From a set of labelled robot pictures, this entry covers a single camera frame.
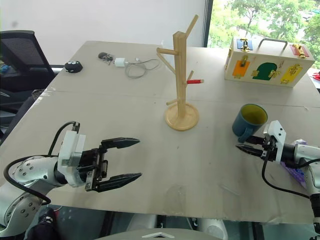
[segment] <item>wooden toy box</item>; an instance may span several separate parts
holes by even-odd
[[[264,38],[233,37],[224,78],[226,80],[294,87],[315,62],[304,44]]]

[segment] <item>mug handle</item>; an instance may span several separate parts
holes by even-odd
[[[252,128],[246,127],[244,133],[238,138],[238,142],[244,143],[254,132]]]

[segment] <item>black office chair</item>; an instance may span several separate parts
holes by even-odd
[[[12,67],[1,76],[1,89],[10,92],[45,89],[56,75],[41,50],[35,32],[1,31],[0,37],[1,60]]]
[[[34,103],[33,90],[45,89],[55,78],[34,31],[1,31],[0,58],[9,68],[0,79],[0,144]]]

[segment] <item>blue mug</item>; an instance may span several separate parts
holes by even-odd
[[[256,104],[243,105],[232,124],[232,131],[238,141],[244,143],[268,120],[266,110]]]

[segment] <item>window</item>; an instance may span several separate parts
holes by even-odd
[[[228,48],[233,36],[306,44],[320,69],[320,0],[213,0],[208,48]]]

